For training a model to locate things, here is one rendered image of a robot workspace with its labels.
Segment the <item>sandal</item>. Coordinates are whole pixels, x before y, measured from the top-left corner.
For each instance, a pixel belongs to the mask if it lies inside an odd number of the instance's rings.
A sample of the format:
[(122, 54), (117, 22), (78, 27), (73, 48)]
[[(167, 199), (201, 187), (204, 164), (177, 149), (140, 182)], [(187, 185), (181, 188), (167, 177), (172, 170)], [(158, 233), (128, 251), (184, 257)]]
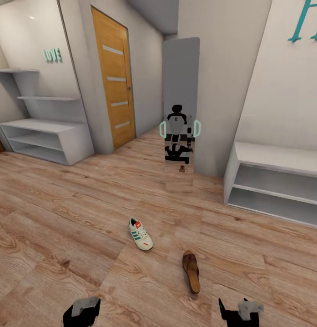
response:
[(183, 254), (182, 264), (189, 279), (191, 293), (198, 294), (200, 292), (199, 268), (197, 266), (196, 257), (191, 250), (187, 250)]

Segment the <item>gym shoe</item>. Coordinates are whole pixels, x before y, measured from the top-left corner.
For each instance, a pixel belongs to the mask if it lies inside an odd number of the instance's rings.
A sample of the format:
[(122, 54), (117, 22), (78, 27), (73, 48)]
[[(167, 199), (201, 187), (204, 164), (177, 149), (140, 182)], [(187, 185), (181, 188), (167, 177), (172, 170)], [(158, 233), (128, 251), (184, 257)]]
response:
[(129, 231), (140, 249), (147, 251), (153, 248), (152, 239), (141, 222), (135, 217), (131, 217), (129, 220)]

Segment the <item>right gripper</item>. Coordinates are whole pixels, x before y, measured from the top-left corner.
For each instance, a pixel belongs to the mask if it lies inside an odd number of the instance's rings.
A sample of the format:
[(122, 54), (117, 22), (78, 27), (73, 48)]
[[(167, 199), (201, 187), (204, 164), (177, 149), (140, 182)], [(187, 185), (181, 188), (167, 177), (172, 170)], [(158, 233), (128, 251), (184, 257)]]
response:
[(238, 311), (225, 310), (220, 298), (219, 305), (222, 319), (227, 320), (228, 327), (260, 327), (257, 312), (250, 313), (251, 321), (243, 321)]

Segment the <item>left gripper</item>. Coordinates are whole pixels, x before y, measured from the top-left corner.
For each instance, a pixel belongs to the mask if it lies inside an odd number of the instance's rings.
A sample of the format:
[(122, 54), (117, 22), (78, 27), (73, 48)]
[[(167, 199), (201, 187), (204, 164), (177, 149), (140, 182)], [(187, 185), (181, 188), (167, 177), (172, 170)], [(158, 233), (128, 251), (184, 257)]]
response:
[(79, 316), (72, 317), (73, 305), (63, 314), (63, 327), (88, 327), (94, 324), (96, 316), (99, 316), (101, 299), (95, 306), (84, 307)]

